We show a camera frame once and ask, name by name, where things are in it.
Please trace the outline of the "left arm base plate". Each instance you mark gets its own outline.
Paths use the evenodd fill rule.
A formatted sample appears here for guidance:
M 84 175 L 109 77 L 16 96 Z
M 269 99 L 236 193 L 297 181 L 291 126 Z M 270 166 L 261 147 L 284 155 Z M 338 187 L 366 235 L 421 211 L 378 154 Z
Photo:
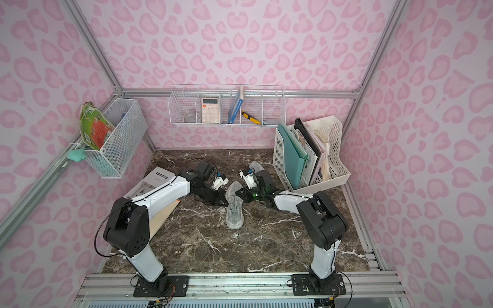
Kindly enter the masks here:
M 133 297 L 135 298 L 175 298 L 185 297 L 187 294 L 190 276 L 187 275 L 165 275 L 159 277 L 155 282 L 148 282 L 137 275 L 138 280 L 134 285 Z

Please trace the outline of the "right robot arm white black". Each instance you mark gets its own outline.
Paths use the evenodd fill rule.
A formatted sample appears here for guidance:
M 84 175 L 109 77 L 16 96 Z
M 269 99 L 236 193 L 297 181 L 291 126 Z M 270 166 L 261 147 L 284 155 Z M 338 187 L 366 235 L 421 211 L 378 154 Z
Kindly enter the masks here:
M 326 280 L 336 272 L 336 253 L 347 232 L 347 221 L 329 195 L 324 191 L 300 194 L 277 188 L 271 174 L 262 169 L 240 171 L 246 187 L 236 191 L 243 202 L 259 201 L 267 207 L 299 215 L 314 244 L 313 261 L 309 272 Z

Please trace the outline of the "grey knit sneaker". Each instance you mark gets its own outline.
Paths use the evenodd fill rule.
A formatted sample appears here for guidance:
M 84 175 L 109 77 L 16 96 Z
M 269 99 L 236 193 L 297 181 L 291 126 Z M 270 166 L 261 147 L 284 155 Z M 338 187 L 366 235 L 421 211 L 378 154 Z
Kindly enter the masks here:
M 257 161 L 253 161 L 249 165 L 249 174 L 256 174 L 257 172 L 263 171 L 264 167 Z
M 242 212 L 243 200 L 236 194 L 241 191 L 243 186 L 235 181 L 231 183 L 226 191 L 225 198 L 228 202 L 227 207 L 227 226 L 232 230 L 239 229 L 243 226 L 244 217 Z

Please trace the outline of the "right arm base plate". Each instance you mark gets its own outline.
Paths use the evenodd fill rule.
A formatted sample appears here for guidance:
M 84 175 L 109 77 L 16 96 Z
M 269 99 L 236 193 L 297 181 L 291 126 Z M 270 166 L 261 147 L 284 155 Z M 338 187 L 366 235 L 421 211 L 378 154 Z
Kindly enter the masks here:
M 342 275 L 338 273 L 325 279 L 319 279 L 312 274 L 295 274 L 286 284 L 288 287 L 292 287 L 295 296 L 327 295 L 337 297 L 347 294 Z

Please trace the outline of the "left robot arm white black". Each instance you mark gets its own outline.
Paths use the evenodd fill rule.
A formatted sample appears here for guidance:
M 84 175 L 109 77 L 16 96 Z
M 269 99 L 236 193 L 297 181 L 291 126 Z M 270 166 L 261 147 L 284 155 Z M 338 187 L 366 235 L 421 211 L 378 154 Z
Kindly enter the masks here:
M 171 174 L 165 182 L 133 198 L 114 202 L 103 238 L 123 254 L 146 282 L 162 282 L 167 278 L 163 264 L 150 247 L 150 222 L 162 210 L 187 195 L 206 204 L 227 206 L 223 186 L 228 178 L 215 165 L 201 162 L 195 169 L 182 169 Z

